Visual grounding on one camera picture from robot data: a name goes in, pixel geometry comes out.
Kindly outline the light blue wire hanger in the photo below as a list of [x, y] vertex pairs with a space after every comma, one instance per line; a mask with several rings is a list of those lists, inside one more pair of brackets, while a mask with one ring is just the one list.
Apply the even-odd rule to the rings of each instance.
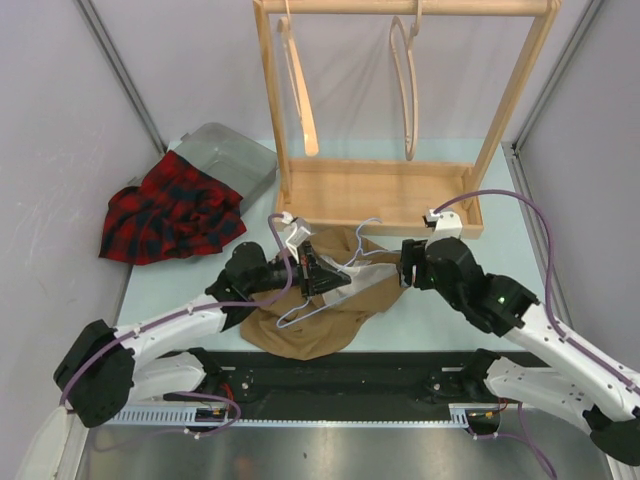
[[[386, 250], [374, 250], [374, 251], [372, 251], [370, 253], [365, 253], [364, 250], [363, 250], [363, 240], [362, 240], [360, 232], [361, 232], [361, 229], [365, 225], [367, 225], [367, 224], [369, 224], [371, 222], [377, 222], [377, 223], [380, 223], [380, 224], [383, 223], [383, 221], [378, 217], [371, 217], [371, 218], [369, 218], [367, 220], [364, 220], [363, 222], [360, 223], [360, 225], [355, 230], [355, 236], [356, 236], [356, 239], [357, 239], [356, 251], [353, 254], [352, 258], [347, 263], [345, 263], [344, 265], [340, 265], [339, 266], [338, 270], [340, 272], [342, 272], [345, 268], [347, 268], [349, 266], [353, 266], [359, 256], [365, 257], [365, 256], [374, 255], [376, 253], [386, 253]], [[289, 315], [293, 314], [294, 312], [298, 312], [300, 310], [303, 310], [306, 307], [311, 305], [311, 298], [308, 298], [304, 304], [302, 304], [300, 306], [297, 306], [297, 307], [294, 307], [294, 308], [290, 309], [288, 312], [286, 312], [284, 315], [282, 315], [276, 321], [276, 327], [278, 329], [283, 329], [283, 328], [286, 328], [287, 326], [291, 326], [291, 325], [294, 325], [296, 323], [299, 323], [299, 322], [301, 322], [301, 321], [303, 321], [303, 320], [305, 320], [305, 319], [317, 314], [318, 312], [321, 312], [321, 311], [327, 310], [329, 308], [332, 308], [332, 307], [334, 307], [336, 305], [339, 305], [342, 302], [346, 301], [347, 299], [350, 299], [353, 296], [355, 296], [355, 293], [351, 293], [350, 295], [339, 294], [337, 296], [336, 300], [333, 303], [325, 303], [324, 306], [318, 307], [315, 310], [311, 311], [310, 313], [306, 313], [306, 314], [302, 315], [299, 318], [288, 319]]]

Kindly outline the brown skirt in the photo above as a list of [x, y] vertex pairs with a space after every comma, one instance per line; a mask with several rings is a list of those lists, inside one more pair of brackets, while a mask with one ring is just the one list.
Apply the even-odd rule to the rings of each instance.
[[[321, 259], [339, 268], [347, 263], [357, 248], [355, 231], [335, 227], [309, 238]], [[386, 250], [369, 239], [363, 240], [363, 250]], [[370, 256], [359, 256], [353, 266], [343, 271], [351, 277], [351, 284], [311, 298], [311, 305], [294, 312], [288, 319], [310, 313], [325, 303], [333, 303], [339, 294], [355, 296], [339, 305], [283, 329], [276, 321], [290, 309], [300, 306], [306, 299], [298, 287], [291, 288], [273, 304], [255, 310], [240, 325], [241, 337], [273, 355], [311, 360], [338, 352], [347, 347], [361, 327], [371, 317], [382, 314], [400, 299], [404, 289], [400, 286], [397, 264], [400, 254], [386, 250]]]

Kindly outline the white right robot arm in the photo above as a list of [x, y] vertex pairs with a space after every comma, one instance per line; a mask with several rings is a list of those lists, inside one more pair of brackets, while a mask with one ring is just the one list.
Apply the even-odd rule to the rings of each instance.
[[548, 314], [516, 280], [486, 273], [458, 238], [407, 244], [402, 277], [436, 291], [478, 330], [505, 338], [549, 366], [531, 372], [497, 353], [478, 350], [464, 367], [463, 393], [518, 400], [585, 432], [605, 454], [639, 464], [639, 374], [604, 354]]

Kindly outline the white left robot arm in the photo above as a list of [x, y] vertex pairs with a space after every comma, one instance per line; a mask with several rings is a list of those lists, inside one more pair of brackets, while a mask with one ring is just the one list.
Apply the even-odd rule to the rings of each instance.
[[400, 259], [377, 246], [350, 252], [343, 238], [309, 239], [272, 259], [243, 242], [186, 305], [123, 327], [85, 326], [53, 375], [60, 403], [93, 428], [141, 400], [210, 399], [221, 387], [219, 367], [194, 343], [232, 329], [285, 359], [337, 353], [400, 298]]

